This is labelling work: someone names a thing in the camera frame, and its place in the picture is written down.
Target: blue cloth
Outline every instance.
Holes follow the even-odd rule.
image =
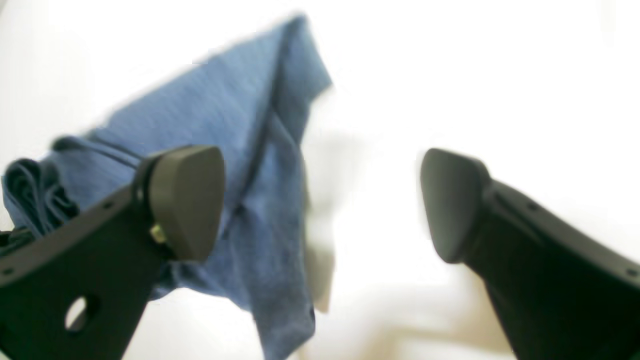
[[[58,140],[42,161],[3,178],[16,227],[41,237],[132,180],[140,159],[215,145],[225,205],[205,265],[169,264],[157,299],[175,288],[227,297],[252,312],[267,360],[314,333],[303,263],[300,142],[312,100],[330,86],[304,17],[214,56],[112,114],[104,127]]]

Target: round hole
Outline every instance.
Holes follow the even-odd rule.
[[[65,329],[71,334],[81,332],[96,314],[97,305],[97,299],[93,297],[77,298],[67,310]]]

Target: blue towel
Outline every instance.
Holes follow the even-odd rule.
[[[152,298],[181,287],[227,297],[252,312],[265,358],[285,359],[315,330],[300,142],[310,103],[330,84],[297,17],[114,112],[104,127],[59,139],[42,161],[11,164],[5,206],[39,238],[129,183],[142,157],[218,146],[227,190],[216,247],[204,265],[170,263]]]

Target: white wall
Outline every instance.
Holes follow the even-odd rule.
[[[310,236],[335,242],[337,269],[300,359],[512,359],[481,284],[433,251],[417,164],[432,146],[477,156],[640,261],[640,3],[616,8],[607,46],[595,0],[9,1],[0,165],[302,9],[335,81],[303,150],[324,206]],[[125,358],[260,349],[248,314],[185,290],[148,307]]]

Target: white background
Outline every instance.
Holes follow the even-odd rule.
[[[481,158],[494,178],[640,261],[640,3],[618,0],[604,25],[600,9],[595,0],[8,0],[0,167],[45,154],[55,136],[304,11],[335,82],[303,146],[308,236],[333,243],[337,263],[330,311],[295,356],[512,359],[481,283],[433,250],[417,167],[433,146]],[[613,46],[601,27],[615,29]],[[148,306],[125,356],[260,358],[249,314],[188,290]]]

